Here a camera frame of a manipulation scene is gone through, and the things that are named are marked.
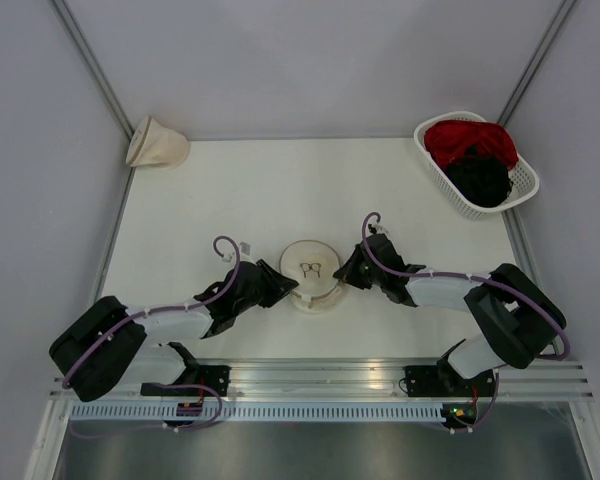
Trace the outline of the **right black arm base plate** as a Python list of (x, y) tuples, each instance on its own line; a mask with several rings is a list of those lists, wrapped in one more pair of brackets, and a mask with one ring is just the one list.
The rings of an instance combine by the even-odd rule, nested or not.
[(404, 368), (407, 395), (410, 398), (491, 398), (496, 390), (492, 371), (465, 379), (453, 369), (434, 365)]

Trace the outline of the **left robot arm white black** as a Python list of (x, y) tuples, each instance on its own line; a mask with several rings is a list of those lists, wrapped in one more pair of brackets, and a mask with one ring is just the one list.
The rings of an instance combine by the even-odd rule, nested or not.
[(186, 396), (200, 373), (184, 341), (218, 336), (239, 315), (273, 307), (298, 285), (264, 260), (241, 260), (223, 280), (178, 304), (130, 308), (105, 296), (52, 342), (49, 356), (63, 375), (63, 388), (83, 402), (125, 384), (166, 386)]

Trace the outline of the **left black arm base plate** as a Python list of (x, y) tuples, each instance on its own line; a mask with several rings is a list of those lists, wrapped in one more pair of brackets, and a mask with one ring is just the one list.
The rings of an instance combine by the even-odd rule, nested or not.
[(198, 365), (186, 367), (171, 383), (143, 383), (140, 394), (144, 397), (213, 398), (210, 390), (219, 396), (227, 395), (230, 367), (227, 365)]

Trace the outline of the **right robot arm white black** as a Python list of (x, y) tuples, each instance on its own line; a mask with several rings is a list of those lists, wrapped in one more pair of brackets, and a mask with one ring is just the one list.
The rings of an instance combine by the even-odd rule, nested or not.
[(389, 237), (362, 240), (333, 277), (361, 290), (379, 288), (393, 303), (466, 312), (479, 333), (452, 346), (429, 374), (437, 396), (460, 396), (492, 378), (495, 369), (527, 368), (559, 337), (566, 319), (515, 265), (503, 263), (486, 274), (442, 272), (406, 263)]

